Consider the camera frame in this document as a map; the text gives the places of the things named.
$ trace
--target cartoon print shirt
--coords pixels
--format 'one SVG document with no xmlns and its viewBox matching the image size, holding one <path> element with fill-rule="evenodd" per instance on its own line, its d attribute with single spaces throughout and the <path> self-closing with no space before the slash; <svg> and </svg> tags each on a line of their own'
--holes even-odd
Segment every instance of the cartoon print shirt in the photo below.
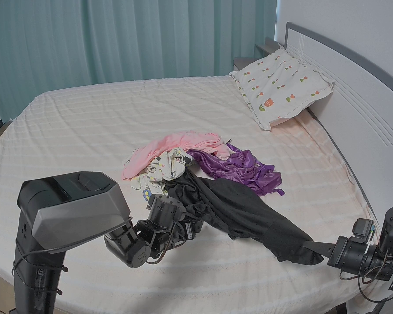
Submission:
<svg viewBox="0 0 393 314">
<path fill-rule="evenodd" d="M 131 187 L 141 191 L 145 201 L 150 199 L 151 194 L 167 194 L 164 181 L 180 177 L 185 172 L 185 166 L 193 162 L 194 158 L 182 148 L 165 151 L 146 166 L 144 173 L 131 179 Z"/>
</svg>

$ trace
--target purple ribbon strap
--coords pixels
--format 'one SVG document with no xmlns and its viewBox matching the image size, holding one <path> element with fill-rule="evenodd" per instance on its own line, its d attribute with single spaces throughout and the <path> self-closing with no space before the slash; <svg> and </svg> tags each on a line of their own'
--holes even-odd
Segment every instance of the purple ribbon strap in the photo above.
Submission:
<svg viewBox="0 0 393 314">
<path fill-rule="evenodd" d="M 227 143 L 234 151 L 227 160 L 221 160 L 204 151 L 190 149 L 187 151 L 199 164 L 201 169 L 214 179 L 226 178 L 249 186 L 258 196 L 278 192 L 281 196 L 284 191 L 276 188 L 282 184 L 281 173 L 274 171 L 274 165 L 265 165 L 256 159 L 250 150 L 240 150 Z"/>
</svg>

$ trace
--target barcode label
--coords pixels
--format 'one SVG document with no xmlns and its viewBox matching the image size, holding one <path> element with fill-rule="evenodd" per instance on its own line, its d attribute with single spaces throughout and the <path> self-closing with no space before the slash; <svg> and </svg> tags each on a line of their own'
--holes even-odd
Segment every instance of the barcode label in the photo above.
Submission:
<svg viewBox="0 0 393 314">
<path fill-rule="evenodd" d="M 192 239 L 191 224 L 189 222 L 185 223 L 186 232 L 188 233 L 188 239 Z"/>
</svg>

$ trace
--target black garment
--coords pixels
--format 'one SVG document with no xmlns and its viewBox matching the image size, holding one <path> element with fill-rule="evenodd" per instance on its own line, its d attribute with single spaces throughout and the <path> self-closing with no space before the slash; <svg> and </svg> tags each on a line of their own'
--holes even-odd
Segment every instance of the black garment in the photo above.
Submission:
<svg viewBox="0 0 393 314">
<path fill-rule="evenodd" d="M 199 178 L 186 169 L 166 181 L 169 196 L 183 203 L 190 217 L 202 218 L 230 237 L 251 237 L 272 251 L 278 261 L 315 265 L 319 254 L 303 247 L 310 236 L 267 206 L 249 187 L 224 178 Z"/>
</svg>

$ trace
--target pink garment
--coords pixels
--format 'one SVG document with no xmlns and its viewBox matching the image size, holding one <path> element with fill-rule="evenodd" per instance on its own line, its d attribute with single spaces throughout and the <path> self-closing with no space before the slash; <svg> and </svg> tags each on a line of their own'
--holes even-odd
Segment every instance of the pink garment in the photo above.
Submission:
<svg viewBox="0 0 393 314">
<path fill-rule="evenodd" d="M 155 139 L 145 147 L 137 149 L 124 167 L 123 179 L 131 179 L 149 165 L 155 157 L 174 148 L 182 148 L 184 151 L 202 150 L 208 154 L 214 154 L 222 160 L 230 157 L 230 149 L 221 136 L 216 133 L 196 133 L 194 131 L 173 133 L 162 139 Z"/>
</svg>

